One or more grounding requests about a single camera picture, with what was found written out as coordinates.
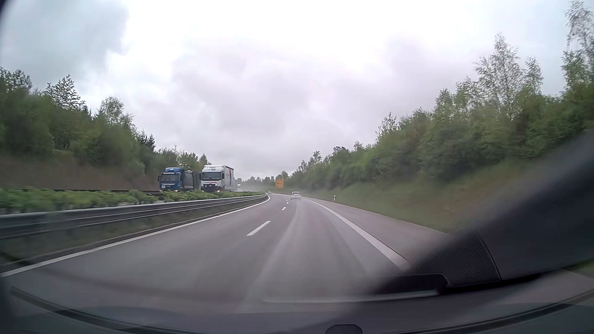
solid white line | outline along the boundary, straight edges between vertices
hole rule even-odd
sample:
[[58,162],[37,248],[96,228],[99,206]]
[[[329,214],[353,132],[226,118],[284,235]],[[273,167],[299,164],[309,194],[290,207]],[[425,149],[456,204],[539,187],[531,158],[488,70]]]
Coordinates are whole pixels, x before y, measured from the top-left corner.
[[99,247],[92,248],[92,249],[89,249],[89,250],[79,251],[79,252],[72,253],[72,254],[69,254],[69,255],[60,256],[60,257],[57,257],[55,259],[51,259],[51,260],[47,260],[47,261],[42,261],[42,262],[39,262],[39,263],[31,264],[30,266],[25,266],[25,267],[21,267],[21,268],[9,270],[7,272],[0,273],[0,277],[7,277],[7,276],[14,275],[14,274],[26,272],[27,270],[31,270],[31,269],[35,269],[35,268],[47,266],[48,264],[52,264],[52,263],[56,263],[56,262],[59,262],[59,261],[71,259],[73,257],[77,257],[77,256],[81,256],[81,255],[84,255],[84,254],[92,253],[92,252],[95,252],[95,251],[98,251],[98,250],[104,250],[105,248],[109,248],[109,247],[113,247],[113,246],[125,244],[125,243],[130,242],[130,241],[147,238],[147,237],[150,237],[152,235],[157,235],[157,234],[165,233],[165,232],[168,232],[168,231],[173,231],[174,229],[178,229],[178,228],[190,226],[190,225],[193,225],[193,224],[196,224],[196,223],[205,222],[205,221],[210,220],[210,219],[214,219],[214,218],[219,218],[219,217],[222,217],[222,216],[230,215],[232,213],[236,213],[236,212],[239,212],[239,211],[242,211],[242,210],[249,209],[250,207],[254,207],[254,206],[258,206],[258,205],[264,204],[264,203],[268,202],[269,200],[270,200],[270,197],[268,197],[267,200],[265,200],[265,201],[263,201],[261,203],[257,203],[257,204],[254,204],[254,205],[243,207],[243,208],[237,209],[235,211],[222,213],[222,214],[217,215],[217,216],[208,217],[208,218],[204,218],[204,219],[200,219],[200,220],[195,220],[195,221],[190,222],[190,223],[187,223],[187,224],[183,224],[183,225],[179,225],[179,226],[174,226],[174,227],[168,228],[168,229],[162,229],[161,231],[156,231],[156,232],[152,232],[152,233],[149,233],[149,234],[139,235],[139,236],[134,237],[134,238],[117,241],[117,242],[114,242],[112,244],[107,244],[107,245],[99,246]]
[[256,234],[256,232],[258,232],[261,228],[263,228],[264,226],[268,225],[268,223],[270,223],[270,220],[267,220],[264,224],[256,227],[255,230],[251,231],[250,233],[246,234],[246,237],[249,237],[250,235],[254,235]]
[[369,241],[369,243],[372,244],[373,247],[377,248],[378,251],[380,251],[382,254],[384,254],[390,261],[392,261],[400,269],[406,270],[410,267],[409,262],[404,257],[402,257],[400,254],[398,254],[394,250],[392,250],[392,248],[386,246],[383,242],[377,240],[373,235],[367,233],[367,231],[365,231],[364,229],[355,225],[353,222],[344,218],[343,216],[339,215],[338,213],[332,211],[331,209],[323,206],[322,204],[316,203],[311,200],[308,200],[308,201],[323,207],[324,209],[330,211],[330,213],[332,213],[333,215],[337,216],[340,220],[342,220],[347,225],[349,225],[352,229],[354,229],[355,232],[357,232],[362,237],[364,237],[365,240]]

blue truck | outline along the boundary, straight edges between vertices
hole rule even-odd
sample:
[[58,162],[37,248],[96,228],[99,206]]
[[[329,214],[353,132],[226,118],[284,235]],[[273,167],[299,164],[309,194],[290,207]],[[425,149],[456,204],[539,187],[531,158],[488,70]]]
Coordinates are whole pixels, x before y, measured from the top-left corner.
[[200,189],[200,173],[182,167],[167,167],[157,177],[160,191],[187,191]]

truck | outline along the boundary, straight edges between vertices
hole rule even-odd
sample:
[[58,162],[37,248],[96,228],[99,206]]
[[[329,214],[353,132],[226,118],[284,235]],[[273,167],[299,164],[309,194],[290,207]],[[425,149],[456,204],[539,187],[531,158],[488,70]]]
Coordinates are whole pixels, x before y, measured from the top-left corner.
[[200,180],[200,190],[208,193],[237,190],[235,170],[226,165],[205,165]]
[[157,177],[160,191],[188,191],[200,188],[200,173],[182,167],[167,167]]

white truck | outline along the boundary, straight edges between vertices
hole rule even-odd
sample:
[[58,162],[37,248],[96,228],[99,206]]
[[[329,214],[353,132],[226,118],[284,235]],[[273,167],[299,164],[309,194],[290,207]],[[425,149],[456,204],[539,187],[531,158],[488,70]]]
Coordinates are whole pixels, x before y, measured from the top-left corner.
[[235,171],[226,165],[205,165],[200,173],[200,190],[209,193],[237,191]]

cloudy sky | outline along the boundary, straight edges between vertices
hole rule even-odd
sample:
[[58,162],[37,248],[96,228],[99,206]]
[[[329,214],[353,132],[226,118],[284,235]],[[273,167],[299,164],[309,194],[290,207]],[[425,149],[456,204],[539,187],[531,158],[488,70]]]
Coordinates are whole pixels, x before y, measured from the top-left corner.
[[159,147],[239,177],[374,141],[381,119],[431,109],[502,32],[563,88],[566,0],[14,0],[0,65],[44,87],[71,74],[91,108],[120,98]]

